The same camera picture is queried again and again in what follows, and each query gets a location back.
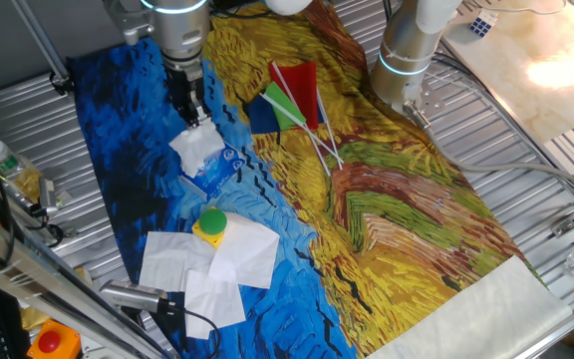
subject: blue fabric section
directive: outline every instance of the blue fabric section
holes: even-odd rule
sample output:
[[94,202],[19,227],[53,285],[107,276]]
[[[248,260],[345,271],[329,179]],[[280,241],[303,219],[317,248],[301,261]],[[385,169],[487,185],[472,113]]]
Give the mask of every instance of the blue fabric section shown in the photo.
[[280,131],[271,104],[260,96],[257,96],[249,104],[247,117],[249,118],[251,133],[254,135],[271,134]]
[[[254,155],[250,129],[226,104],[209,62],[207,106],[224,139],[245,159],[210,202],[177,179],[179,157],[168,142],[184,129],[184,121],[169,104],[162,59],[151,40],[72,60],[71,66],[79,121],[131,280],[139,280],[148,231],[190,232],[211,206],[239,213],[278,232],[280,243],[271,288],[240,288],[247,320],[221,329],[219,358],[355,357],[310,259],[308,244],[317,233],[286,203],[270,164]],[[166,318],[162,324],[170,327],[166,334],[180,350],[179,323]],[[205,357],[213,349],[212,340],[187,342],[186,358]]]

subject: white cable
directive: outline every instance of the white cable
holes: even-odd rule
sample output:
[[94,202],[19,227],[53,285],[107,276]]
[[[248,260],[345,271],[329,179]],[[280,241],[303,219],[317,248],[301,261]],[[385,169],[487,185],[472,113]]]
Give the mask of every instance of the white cable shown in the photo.
[[562,0],[563,5],[561,8],[554,10],[554,11],[549,11],[549,12],[541,12],[541,11],[537,11],[533,8],[521,8],[521,9],[510,9],[510,8],[490,8],[487,6],[484,6],[482,4],[479,3],[478,0],[471,0],[475,5],[477,5],[478,7],[484,9],[484,10],[489,10],[489,11],[497,11],[497,12],[509,12],[509,13],[517,13],[517,12],[524,12],[524,11],[530,11],[534,14],[537,15],[553,15],[553,14],[557,14],[558,12],[564,10],[564,8],[566,8],[566,4],[568,3],[568,0]]
[[568,180],[574,184],[574,176],[547,165],[514,163],[514,164],[495,165],[495,166],[476,166],[476,165],[465,164],[460,160],[456,159],[452,154],[450,154],[447,150],[444,149],[444,147],[437,140],[437,137],[435,136],[431,128],[426,128],[425,132],[429,136],[429,139],[433,142],[435,149],[438,152],[440,152],[444,156],[444,158],[447,159],[450,163],[458,166],[462,170],[472,172],[495,172],[495,171],[509,171],[514,169],[535,170],[554,175],[564,180]]
[[[323,98],[320,96],[320,91],[318,91],[318,85],[316,85],[316,98],[318,100],[318,107],[320,108],[320,113],[323,114],[323,122],[327,125],[327,131],[329,132],[329,138],[331,139],[331,145],[334,147],[334,153],[336,156],[338,154],[338,149],[336,148],[336,138],[334,137],[334,132],[331,130],[331,125],[329,125],[329,118],[327,117],[327,111],[325,111],[325,106],[323,106]],[[338,168],[342,170],[343,164],[338,163]]]
[[[294,106],[296,107],[296,109],[298,109],[298,111],[300,111],[300,108],[298,108],[298,104],[296,103],[296,99],[294,99],[294,96],[291,94],[291,90],[289,90],[289,86],[287,86],[287,82],[285,81],[285,78],[283,78],[283,74],[280,72],[280,69],[278,69],[278,65],[276,65],[276,62],[272,62],[271,66],[274,67],[274,70],[276,71],[276,74],[278,75],[278,78],[280,79],[280,82],[283,84],[283,87],[285,88],[285,91],[287,91],[287,95],[289,96],[289,100],[291,100],[292,103],[294,103]],[[325,159],[323,159],[323,155],[320,153],[320,149],[318,149],[318,146],[316,146],[316,144],[314,143],[314,134],[309,133],[309,140],[311,141],[311,144],[314,145],[314,150],[316,150],[316,155],[318,155],[318,159],[320,160],[320,163],[323,165],[323,168],[325,169],[325,173],[327,174],[327,177],[331,176],[331,173],[329,172],[329,168],[327,168],[327,163],[325,163]]]

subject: blue package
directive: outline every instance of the blue package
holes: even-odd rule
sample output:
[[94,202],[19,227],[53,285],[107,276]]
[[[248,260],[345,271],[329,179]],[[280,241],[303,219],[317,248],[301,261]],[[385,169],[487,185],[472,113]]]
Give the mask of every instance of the blue package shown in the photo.
[[228,143],[225,148],[205,162],[194,178],[182,173],[178,178],[203,200],[220,193],[220,188],[245,164],[240,154]]

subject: white tissue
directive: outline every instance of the white tissue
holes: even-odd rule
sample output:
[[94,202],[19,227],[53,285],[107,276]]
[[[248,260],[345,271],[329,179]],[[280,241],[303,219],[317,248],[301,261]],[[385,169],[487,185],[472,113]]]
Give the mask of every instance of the white tissue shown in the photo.
[[[245,321],[238,285],[210,278],[208,269],[203,267],[187,273],[185,309],[209,318],[218,328]],[[185,327],[187,336],[197,339],[209,339],[213,329],[204,320],[188,314],[185,314]]]
[[187,272],[209,265],[216,250],[191,233],[149,232],[139,284],[185,291]]
[[212,121],[205,121],[195,129],[181,132],[169,143],[180,156],[180,167],[194,178],[205,166],[205,160],[225,148],[225,142]]
[[226,212],[227,227],[209,276],[231,283],[269,288],[280,236],[242,215]]
[[368,359],[513,358],[571,314],[513,256]]

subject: yellow wheat pattern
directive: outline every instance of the yellow wheat pattern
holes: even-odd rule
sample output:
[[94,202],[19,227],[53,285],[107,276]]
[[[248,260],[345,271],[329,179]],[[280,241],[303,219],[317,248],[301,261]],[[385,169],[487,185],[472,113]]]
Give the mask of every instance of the yellow wheat pattern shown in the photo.
[[[258,4],[241,13],[264,10]],[[365,69],[350,63],[352,56],[362,55],[339,48],[350,40],[338,28],[333,10],[315,1],[304,16],[212,22],[205,56],[243,121],[248,121],[243,103],[271,82],[272,61],[279,66],[316,62],[318,87],[346,159],[344,169],[327,156],[334,172],[327,178],[300,131],[282,133],[281,145],[275,134],[255,135],[254,150],[272,164],[271,173],[299,218],[317,230],[310,249],[324,273],[327,300],[337,308],[347,340],[360,355],[410,329],[508,255],[520,255],[463,176],[427,146],[422,131],[373,101]],[[324,127],[316,136],[331,144]],[[377,182],[373,193],[343,188],[353,174],[377,171],[388,174],[381,181],[404,190],[383,195]],[[442,203],[436,204],[438,198]],[[417,222],[397,221],[401,212],[407,214],[400,218]],[[456,252],[464,259],[451,267]]]

